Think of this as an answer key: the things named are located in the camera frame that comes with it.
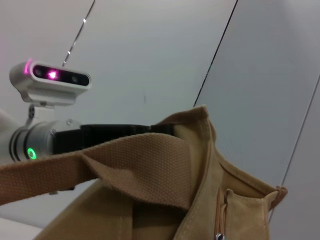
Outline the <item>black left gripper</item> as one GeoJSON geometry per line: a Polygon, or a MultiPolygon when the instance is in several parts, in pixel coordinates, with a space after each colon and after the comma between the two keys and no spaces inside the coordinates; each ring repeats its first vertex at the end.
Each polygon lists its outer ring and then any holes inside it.
{"type": "Polygon", "coordinates": [[[86,124],[74,130],[55,133],[53,153],[55,155],[79,151],[119,138],[148,133],[150,126],[130,124],[86,124]]]}

